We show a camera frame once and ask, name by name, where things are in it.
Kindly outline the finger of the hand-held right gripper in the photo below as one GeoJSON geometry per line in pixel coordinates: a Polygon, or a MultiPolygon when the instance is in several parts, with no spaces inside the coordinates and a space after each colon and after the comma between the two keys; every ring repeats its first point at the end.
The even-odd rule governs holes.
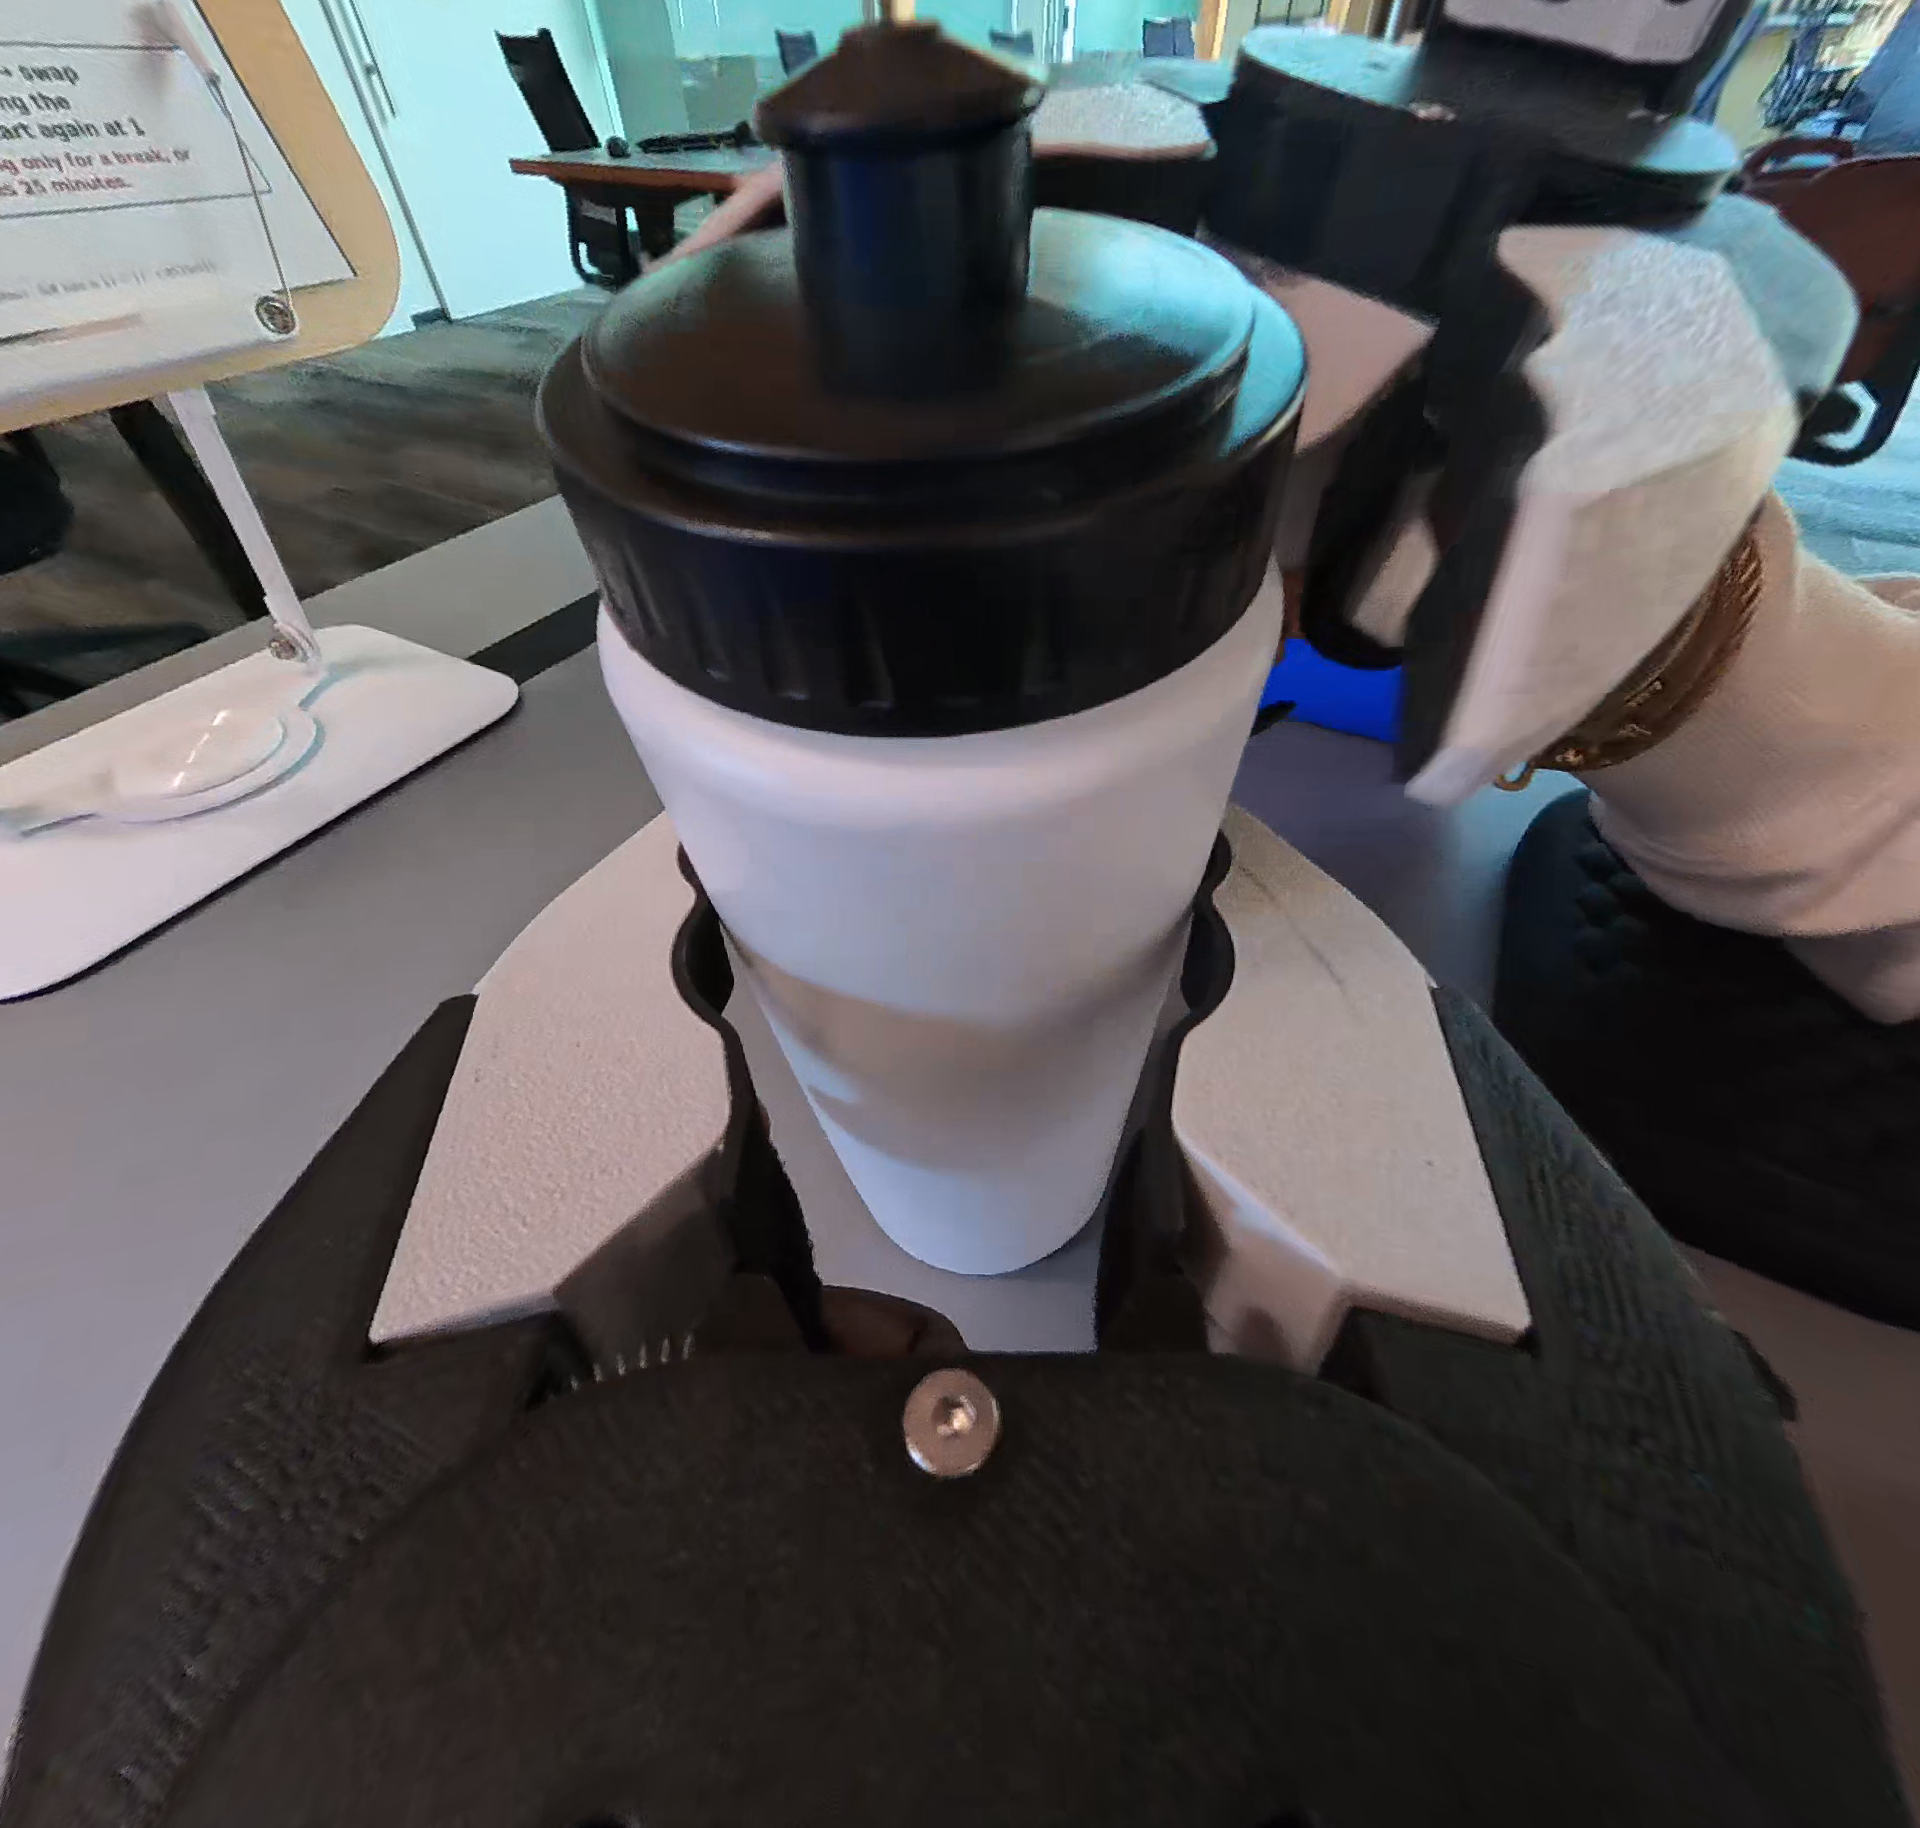
{"type": "Polygon", "coordinates": [[[1409,622],[1400,779],[1449,807],[1596,711],[1706,599],[1795,405],[1722,255],[1504,229],[1452,307],[1436,573],[1409,622]]]}
{"type": "Polygon", "coordinates": [[[1033,206],[1193,237],[1215,144],[1198,102],[1147,80],[1051,88],[1033,116],[1033,206]]]}

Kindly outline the printed instruction sheet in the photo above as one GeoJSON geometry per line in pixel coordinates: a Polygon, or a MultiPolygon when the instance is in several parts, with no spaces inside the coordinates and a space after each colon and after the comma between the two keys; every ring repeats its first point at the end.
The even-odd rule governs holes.
{"type": "Polygon", "coordinates": [[[2,339],[356,273],[200,0],[2,0],[2,339]]]}

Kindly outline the person's left hand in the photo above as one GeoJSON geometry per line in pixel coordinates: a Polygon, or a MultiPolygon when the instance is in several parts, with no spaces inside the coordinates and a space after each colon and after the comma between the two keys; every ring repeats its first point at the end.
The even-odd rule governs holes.
{"type": "Polygon", "coordinates": [[[953,1364],[969,1351],[948,1314],[870,1288],[823,1288],[823,1329],[846,1359],[953,1364]]]}

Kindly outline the black office chair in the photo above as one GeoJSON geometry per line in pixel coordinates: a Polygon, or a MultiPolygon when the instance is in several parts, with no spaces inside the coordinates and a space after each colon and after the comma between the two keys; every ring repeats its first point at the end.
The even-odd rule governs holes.
{"type": "MultiPolygon", "coordinates": [[[[553,31],[498,33],[502,55],[551,154],[602,145],[555,46],[553,31]]],[[[616,185],[564,185],[569,255],[585,284],[622,289],[641,277],[646,250],[632,198],[616,185]]]]}

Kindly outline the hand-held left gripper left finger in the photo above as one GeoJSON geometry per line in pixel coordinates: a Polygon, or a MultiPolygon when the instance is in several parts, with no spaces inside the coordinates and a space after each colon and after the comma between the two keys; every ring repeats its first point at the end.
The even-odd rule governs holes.
{"type": "Polygon", "coordinates": [[[480,983],[369,1344],[546,1319],[598,1380],[687,1362],[712,1319],[821,1348],[731,996],[726,935],[656,813],[480,983]]]}

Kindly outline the blue plastic bin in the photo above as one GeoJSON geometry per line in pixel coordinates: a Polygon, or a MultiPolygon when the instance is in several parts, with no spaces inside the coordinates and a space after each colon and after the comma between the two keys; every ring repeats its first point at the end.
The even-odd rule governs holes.
{"type": "Polygon", "coordinates": [[[1262,689],[1262,724],[1298,722],[1345,738],[1396,743],[1405,667],[1358,667],[1322,657],[1309,639],[1283,639],[1262,689]]]}

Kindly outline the black bottle lid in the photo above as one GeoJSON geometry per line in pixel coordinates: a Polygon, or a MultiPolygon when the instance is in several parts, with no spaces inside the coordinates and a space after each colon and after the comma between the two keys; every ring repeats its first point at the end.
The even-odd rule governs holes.
{"type": "Polygon", "coordinates": [[[636,660],[836,738],[1131,695],[1271,568],[1309,354],[1201,240],[1038,209],[1045,90],[874,22],[766,95],[785,223],[622,289],[538,427],[636,660]]]}

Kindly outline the wooden instruction board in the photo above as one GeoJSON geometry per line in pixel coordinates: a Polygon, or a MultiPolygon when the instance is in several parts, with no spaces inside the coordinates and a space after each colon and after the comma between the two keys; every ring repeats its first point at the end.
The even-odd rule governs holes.
{"type": "Polygon", "coordinates": [[[373,339],[398,303],[392,217],[282,0],[200,0],[200,9],[356,273],[261,294],[254,314],[264,332],[253,339],[236,312],[218,307],[2,339],[2,430],[347,351],[373,339]]]}

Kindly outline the wooden office desk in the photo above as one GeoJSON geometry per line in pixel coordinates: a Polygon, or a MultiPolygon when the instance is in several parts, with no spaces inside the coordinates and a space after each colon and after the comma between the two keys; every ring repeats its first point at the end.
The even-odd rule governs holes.
{"type": "Polygon", "coordinates": [[[564,189],[569,260],[581,284],[605,291],[675,253],[682,209],[725,201],[766,167],[778,167],[778,154],[741,127],[677,145],[627,145],[622,154],[598,145],[509,157],[515,176],[564,189]]]}

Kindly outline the white door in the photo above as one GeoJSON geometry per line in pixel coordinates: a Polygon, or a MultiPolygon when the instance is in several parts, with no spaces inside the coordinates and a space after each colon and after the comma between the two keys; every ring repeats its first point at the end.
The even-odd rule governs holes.
{"type": "Polygon", "coordinates": [[[443,0],[313,4],[347,90],[345,116],[365,134],[365,154],[395,227],[398,320],[415,329],[445,327],[453,316],[453,289],[445,257],[450,176],[435,144],[443,0]]]}

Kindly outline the white document stand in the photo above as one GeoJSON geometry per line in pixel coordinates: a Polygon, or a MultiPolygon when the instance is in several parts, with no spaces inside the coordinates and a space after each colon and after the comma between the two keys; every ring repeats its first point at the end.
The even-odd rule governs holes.
{"type": "Polygon", "coordinates": [[[317,631],[205,387],[168,396],[272,610],[261,649],[2,765],[2,999],[90,973],[505,722],[520,683],[317,631]]]}

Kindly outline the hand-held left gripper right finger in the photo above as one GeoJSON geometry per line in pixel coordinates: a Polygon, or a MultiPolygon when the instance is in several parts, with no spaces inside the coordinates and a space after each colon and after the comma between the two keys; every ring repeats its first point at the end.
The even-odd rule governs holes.
{"type": "Polygon", "coordinates": [[[1104,1348],[1319,1373],[1353,1314],[1498,1348],[1531,1314],[1439,988],[1228,807],[1104,1229],[1104,1348]]]}

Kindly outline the white plastic bottle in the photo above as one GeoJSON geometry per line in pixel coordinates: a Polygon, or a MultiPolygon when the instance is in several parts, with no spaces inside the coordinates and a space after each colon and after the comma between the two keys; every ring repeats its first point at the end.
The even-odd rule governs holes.
{"type": "Polygon", "coordinates": [[[834,738],[717,706],[598,618],[612,710],[853,1188],[969,1277],[1094,1217],[1283,639],[1283,577],[1092,711],[834,738]]]}

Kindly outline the person's right forearm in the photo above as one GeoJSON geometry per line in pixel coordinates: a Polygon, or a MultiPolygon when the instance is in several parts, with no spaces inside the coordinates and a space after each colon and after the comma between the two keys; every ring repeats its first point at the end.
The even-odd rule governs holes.
{"type": "Polygon", "coordinates": [[[1873,1022],[1916,1021],[1916,577],[1754,523],[1759,604],[1706,700],[1585,771],[1601,837],[1675,912],[1782,942],[1873,1022]]]}

